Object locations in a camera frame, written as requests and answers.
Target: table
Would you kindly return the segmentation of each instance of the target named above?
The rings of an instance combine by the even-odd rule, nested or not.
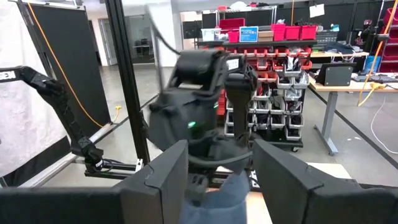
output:
[[[343,54],[343,57],[367,57],[369,53],[367,52],[358,52],[353,54]],[[320,58],[320,57],[341,57],[339,53],[328,53],[328,52],[314,52],[311,53],[311,58]]]
[[[394,88],[398,88],[398,83],[389,83],[390,86]],[[363,82],[355,82],[351,80],[349,86],[323,86],[322,84],[316,83],[315,79],[310,77],[310,88],[314,91],[329,91],[328,103],[326,105],[326,113],[323,119],[323,126],[322,128],[318,127],[317,125],[314,128],[317,130],[317,133],[320,135],[323,143],[325,144],[326,148],[329,151],[329,155],[334,156],[338,153],[338,150],[330,139],[331,133],[331,126],[333,123],[333,117],[336,110],[336,102],[337,102],[337,95],[340,91],[361,91],[363,87]],[[368,82],[365,86],[364,91],[372,90],[371,84]],[[398,92],[393,88],[387,87],[382,90],[375,90],[378,92]]]
[[[341,164],[308,164],[334,177],[351,179],[351,176]],[[246,197],[246,211],[248,214],[248,224],[272,224],[267,205],[261,193],[250,192],[248,194]]]

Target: black metal pole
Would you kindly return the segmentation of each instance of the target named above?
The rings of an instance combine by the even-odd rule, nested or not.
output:
[[[140,104],[137,91],[136,77],[132,66],[129,39],[124,21],[122,0],[105,0],[111,26],[112,38],[118,60],[120,78],[123,86],[124,99],[126,100],[132,136],[136,147],[137,157],[144,164],[149,163],[149,151],[145,135],[143,117],[140,114]]]

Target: cardboard box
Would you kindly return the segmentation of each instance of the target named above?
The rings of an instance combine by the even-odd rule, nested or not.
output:
[[[261,31],[259,32],[259,38],[261,37],[274,37],[274,31]]]
[[[272,42],[274,41],[273,37],[259,37],[258,42]]]

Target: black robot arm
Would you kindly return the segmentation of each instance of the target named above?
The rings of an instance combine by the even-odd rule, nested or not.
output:
[[[71,108],[68,106],[68,93],[57,80],[49,78],[30,67],[2,68],[0,72],[10,74],[15,80],[22,80],[35,88],[40,96],[55,110],[63,127],[71,139],[72,153],[85,158],[89,172],[96,172],[103,167],[103,150],[95,145],[81,131]]]

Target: metal frame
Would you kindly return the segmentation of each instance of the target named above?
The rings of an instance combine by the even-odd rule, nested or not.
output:
[[[220,13],[229,13],[229,12],[252,12],[252,11],[268,11],[271,10],[271,23],[276,23],[276,10],[277,6],[263,6],[263,7],[247,7],[245,9],[227,9],[227,10],[216,10],[216,25],[220,24]]]
[[[329,92],[328,103],[326,105],[325,117],[323,119],[322,128],[317,125],[314,126],[314,129],[317,130],[317,133],[322,138],[323,143],[329,151],[329,155],[334,156],[338,153],[338,150],[335,146],[335,143],[330,139],[331,126],[333,124],[333,117],[335,115],[337,103],[337,92],[331,91]]]
[[[132,66],[131,48],[127,37],[122,0],[106,0],[105,4],[111,25],[113,44],[118,60],[120,78],[137,157],[142,159],[144,165],[146,165],[149,163],[150,157],[144,128],[144,118],[140,113],[137,83],[134,67]]]

